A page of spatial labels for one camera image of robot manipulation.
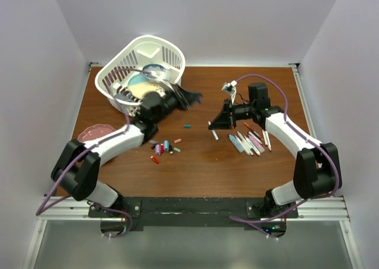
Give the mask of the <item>white plastic basket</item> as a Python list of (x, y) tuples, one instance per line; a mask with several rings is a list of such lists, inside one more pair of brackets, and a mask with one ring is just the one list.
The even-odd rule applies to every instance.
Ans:
[(181, 84), (186, 65), (182, 51), (165, 39), (144, 35), (133, 39), (98, 72), (95, 86), (114, 108), (133, 117), (142, 100), (133, 96), (133, 102), (125, 102), (114, 96), (118, 93), (131, 93), (127, 87), (128, 81), (137, 74), (144, 75), (142, 69), (149, 64), (162, 65), (170, 70), (171, 77), (168, 81), (153, 82), (165, 90), (165, 95), (168, 91), (167, 83)]

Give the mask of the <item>blue patterned bowl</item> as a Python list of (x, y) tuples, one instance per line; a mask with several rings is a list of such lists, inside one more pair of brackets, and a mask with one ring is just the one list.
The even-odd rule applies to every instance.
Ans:
[(150, 82), (168, 81), (171, 77), (170, 70), (158, 64), (149, 64), (142, 69), (144, 76)]

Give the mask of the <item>purple highlighter marker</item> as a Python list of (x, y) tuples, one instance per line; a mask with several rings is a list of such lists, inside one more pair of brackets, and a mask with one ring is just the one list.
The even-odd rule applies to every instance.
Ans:
[(261, 153), (265, 151), (264, 147), (256, 140), (254, 136), (249, 135), (250, 140), (254, 143), (254, 145), (259, 149)]

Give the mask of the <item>pink dotted plate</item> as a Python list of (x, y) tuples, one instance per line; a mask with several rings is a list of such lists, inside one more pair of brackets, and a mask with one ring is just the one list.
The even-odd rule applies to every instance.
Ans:
[(95, 124), (87, 127), (82, 133), (79, 134), (77, 140), (81, 143), (102, 138), (115, 131), (115, 128), (109, 124)]

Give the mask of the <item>aluminium frame rail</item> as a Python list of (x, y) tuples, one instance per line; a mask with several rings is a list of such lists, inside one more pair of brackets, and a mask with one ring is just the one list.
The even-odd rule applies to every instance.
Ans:
[[(305, 219), (307, 221), (338, 221), (344, 235), (344, 241), (348, 250), (349, 258), (354, 268), (361, 268), (361, 259), (355, 246), (355, 242), (348, 236), (348, 223), (350, 221), (345, 201), (342, 197), (334, 194), (324, 195), (318, 198), (297, 200), (294, 205), (281, 214), (265, 220), (248, 221), (237, 216), (230, 216), (242, 226), (247, 225), (255, 228), (265, 235), (266, 238), (278, 239), (280, 226), (288, 220)], [(119, 222), (120, 227), (113, 233), (106, 233), (108, 239), (118, 238), (129, 233), (133, 227), (131, 216), (119, 209), (107, 208), (88, 200), (77, 201), (71, 195), (56, 197), (48, 194), (37, 210), (40, 219), (39, 229), (34, 234), (28, 255), (24, 262), (25, 268), (33, 268), (36, 264), (38, 252), (41, 247), (44, 231), (49, 220), (67, 220), (69, 218), (96, 219), (104, 223)]]

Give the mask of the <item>red ink gel pen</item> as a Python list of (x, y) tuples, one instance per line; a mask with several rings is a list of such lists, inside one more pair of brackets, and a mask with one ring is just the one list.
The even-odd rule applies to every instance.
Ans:
[(245, 127), (254, 135), (254, 137), (256, 138), (256, 140), (262, 144), (262, 138), (260, 136), (260, 134), (258, 132), (256, 132), (249, 124), (247, 124), (246, 122), (243, 123), (245, 125)]

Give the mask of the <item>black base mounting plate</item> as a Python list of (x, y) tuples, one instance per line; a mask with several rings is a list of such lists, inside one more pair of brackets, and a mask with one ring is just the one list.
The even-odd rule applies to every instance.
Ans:
[(145, 227), (237, 227), (230, 216), (250, 222), (265, 220), (293, 206), (266, 211), (263, 198), (125, 197), (118, 209), (133, 219), (132, 229)]

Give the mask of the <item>cream and blue plate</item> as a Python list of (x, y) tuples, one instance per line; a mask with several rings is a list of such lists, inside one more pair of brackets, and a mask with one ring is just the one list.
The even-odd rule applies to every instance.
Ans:
[(165, 95), (165, 90), (160, 85), (148, 81), (141, 73), (130, 78), (127, 87), (133, 96), (141, 100), (150, 92), (157, 92), (161, 97)]

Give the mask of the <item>light blue marker cap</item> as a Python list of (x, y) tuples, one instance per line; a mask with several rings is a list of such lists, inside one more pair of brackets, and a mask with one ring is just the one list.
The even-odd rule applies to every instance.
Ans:
[(168, 140), (165, 140), (163, 142), (163, 150), (164, 151), (169, 151), (169, 141)]

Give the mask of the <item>purple highlighter cap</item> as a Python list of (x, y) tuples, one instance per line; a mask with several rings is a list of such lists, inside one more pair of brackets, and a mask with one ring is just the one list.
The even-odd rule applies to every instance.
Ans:
[(161, 154), (161, 145), (155, 146), (155, 154), (160, 155)]

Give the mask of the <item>light blue capped marker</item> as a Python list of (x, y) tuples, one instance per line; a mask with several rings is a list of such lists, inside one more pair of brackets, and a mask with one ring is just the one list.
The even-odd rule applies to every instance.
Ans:
[(237, 140), (237, 138), (232, 135), (232, 134), (228, 134), (228, 137), (229, 137), (229, 140), (231, 141), (231, 143), (235, 146), (235, 148), (240, 152), (244, 152), (245, 149), (243, 148), (243, 146), (241, 145), (241, 143)]

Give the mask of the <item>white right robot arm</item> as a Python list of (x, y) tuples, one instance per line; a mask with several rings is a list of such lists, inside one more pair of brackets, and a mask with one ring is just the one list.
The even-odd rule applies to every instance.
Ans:
[(336, 193), (342, 186), (337, 147), (311, 137), (294, 124), (282, 108), (271, 105), (265, 83), (250, 84), (249, 101), (234, 104), (236, 85), (236, 81), (223, 85), (222, 90), (230, 98), (224, 101), (221, 112), (209, 128), (232, 129), (236, 127), (237, 121), (251, 119), (275, 136), (296, 159), (293, 179), (266, 192), (265, 213), (270, 217), (278, 217), (287, 204)]

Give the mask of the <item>red cap white marker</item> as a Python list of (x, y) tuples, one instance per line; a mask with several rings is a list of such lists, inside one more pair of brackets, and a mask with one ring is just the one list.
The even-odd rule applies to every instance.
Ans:
[(271, 152), (272, 151), (272, 146), (271, 146), (271, 142), (270, 142), (270, 139), (269, 139), (268, 132), (266, 130), (262, 130), (262, 135), (264, 137), (265, 145), (267, 146), (268, 150)]

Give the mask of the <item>teal capped white marker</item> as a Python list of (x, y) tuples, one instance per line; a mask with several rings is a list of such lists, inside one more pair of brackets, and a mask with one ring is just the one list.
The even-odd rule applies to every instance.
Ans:
[(246, 150), (249, 152), (249, 154), (251, 156), (253, 156), (254, 155), (254, 151), (252, 150), (252, 148), (250, 147), (250, 145), (246, 141), (245, 137), (241, 133), (239, 133), (239, 132), (238, 132), (238, 136), (240, 137), (240, 139), (241, 139), (244, 147), (246, 148)]

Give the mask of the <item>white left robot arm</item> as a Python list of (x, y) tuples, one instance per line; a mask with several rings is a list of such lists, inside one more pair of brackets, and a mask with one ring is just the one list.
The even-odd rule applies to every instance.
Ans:
[(65, 146), (51, 173), (52, 180), (75, 200), (99, 204), (109, 217), (123, 209), (121, 194), (98, 179), (99, 169), (123, 152), (147, 143), (158, 132), (158, 123), (174, 110), (187, 110), (202, 95), (172, 85), (164, 96), (148, 92), (132, 121), (103, 137), (81, 143), (76, 139)]

